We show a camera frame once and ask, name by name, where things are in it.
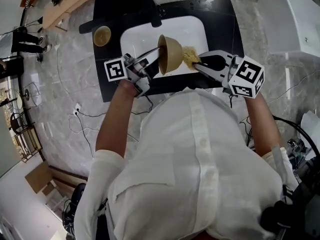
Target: table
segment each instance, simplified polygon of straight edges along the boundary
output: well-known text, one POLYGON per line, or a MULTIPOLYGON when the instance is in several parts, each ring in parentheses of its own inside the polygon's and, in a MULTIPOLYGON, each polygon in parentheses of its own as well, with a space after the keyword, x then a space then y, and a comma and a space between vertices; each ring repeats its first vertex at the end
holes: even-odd
MULTIPOLYGON (((110 42, 102 47, 93 45, 96 70, 103 102, 109 102, 117 85, 109 82, 104 67, 104 62, 122 56, 120 37, 122 33, 132 27, 150 22, 148 11, 143 12, 143 6, 148 0, 138 0, 139 5, 132 0, 95 0, 93 21, 79 27, 81 33, 95 30, 103 25, 108 26, 112 32, 110 42)), ((195 16, 203 23, 209 51, 224 50, 230 54, 244 56, 241 34, 230 0, 183 0, 168 2, 159 5, 159 10, 164 12, 161 19, 170 19, 182 16, 195 16)), ((158 70, 158 62, 150 67, 158 70)), ((167 76, 152 79, 147 95, 173 93, 184 88, 217 88, 221 83, 212 81, 201 73, 167 76)))
POLYGON ((50 2, 44 9, 43 28, 67 32, 67 30, 59 27, 58 23, 86 1, 88 0, 61 0, 56 6, 50 2))

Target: black chair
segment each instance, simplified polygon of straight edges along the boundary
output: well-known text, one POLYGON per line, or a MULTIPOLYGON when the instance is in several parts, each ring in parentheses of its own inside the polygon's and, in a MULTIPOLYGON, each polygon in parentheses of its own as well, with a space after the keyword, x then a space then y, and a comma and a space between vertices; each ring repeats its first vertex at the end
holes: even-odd
POLYGON ((25 123, 22 113, 12 113, 10 116, 10 124, 13 132, 17 135, 22 134, 26 129, 28 129, 29 125, 25 123))

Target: white shirt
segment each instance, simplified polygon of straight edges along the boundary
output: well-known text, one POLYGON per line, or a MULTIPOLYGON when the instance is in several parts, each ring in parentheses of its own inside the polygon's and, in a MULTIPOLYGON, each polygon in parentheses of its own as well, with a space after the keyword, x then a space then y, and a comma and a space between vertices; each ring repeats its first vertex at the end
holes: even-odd
POLYGON ((13 33, 0 36, 0 59, 11 55, 13 33))
MULTIPOLYGON (((281 152, 285 183, 295 189, 286 150, 281 152)), ((273 156, 262 159, 246 146, 226 103, 186 89, 143 120, 133 159, 95 153, 75 214, 75 236, 95 239, 96 211, 108 198, 111 239, 192 239, 203 230, 216 239, 267 238, 272 235, 260 226, 260 216, 280 200, 282 184, 273 156)))

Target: white wall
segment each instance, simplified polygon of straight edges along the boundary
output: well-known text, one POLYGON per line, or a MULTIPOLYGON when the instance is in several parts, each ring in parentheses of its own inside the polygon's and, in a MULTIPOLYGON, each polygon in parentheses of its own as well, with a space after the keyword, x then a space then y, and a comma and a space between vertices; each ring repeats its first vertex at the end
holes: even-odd
POLYGON ((3 108, 0 108, 0 177, 21 159, 12 141, 3 108))
POLYGON ((25 179, 41 163, 37 154, 27 163, 19 162, 0 178, 0 211, 23 240, 50 240, 62 224, 25 179))
POLYGON ((21 0, 0 0, 0 35, 20 25, 24 8, 21 0))

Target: floor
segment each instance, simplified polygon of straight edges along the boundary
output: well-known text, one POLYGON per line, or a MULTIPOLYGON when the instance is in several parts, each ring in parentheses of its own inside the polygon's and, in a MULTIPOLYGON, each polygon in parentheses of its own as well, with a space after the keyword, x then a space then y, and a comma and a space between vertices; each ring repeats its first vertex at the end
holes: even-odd
MULTIPOLYGON (((29 8, 25 21, 31 22, 41 17, 49 1, 39 0, 35 7, 29 8)), ((320 63, 270 55, 257 0, 231 1, 239 23, 244 53, 265 66, 266 80, 261 92, 272 113, 299 122, 308 110, 319 111, 320 63)), ((42 63, 36 62, 34 56, 25 54, 22 77, 22 86, 27 86, 33 95, 34 103, 31 100, 28 102, 32 107, 30 116, 35 121, 48 163, 83 176, 89 174, 92 155, 73 109, 79 103, 84 114, 99 115, 106 112, 109 106, 109 103, 102 101, 91 34, 79 34, 78 31, 80 24, 92 19, 93 11, 94 0, 90 0, 63 23, 67 33, 47 31, 49 42, 53 44, 52 51, 45 54, 42 63)), ((32 26, 29 31, 38 29, 38 26, 32 26)), ((207 91, 230 103, 229 97, 220 89, 207 91)), ((165 98, 165 94, 150 96, 155 106, 165 98)), ((248 116, 243 98, 233 99, 232 104, 239 122, 248 116)), ((149 107, 149 102, 142 97, 135 99, 132 111, 147 111, 149 107)), ((139 139, 140 125, 145 115, 131 115, 128 133, 136 139, 139 139)), ((103 118, 80 116, 92 150, 103 118)), ((245 138, 244 125, 241 124, 240 128, 245 138)), ((285 141, 296 135, 290 126, 279 123, 279 128, 285 141)), ((135 151, 136 145, 136 141, 128 137, 127 156, 135 151)))

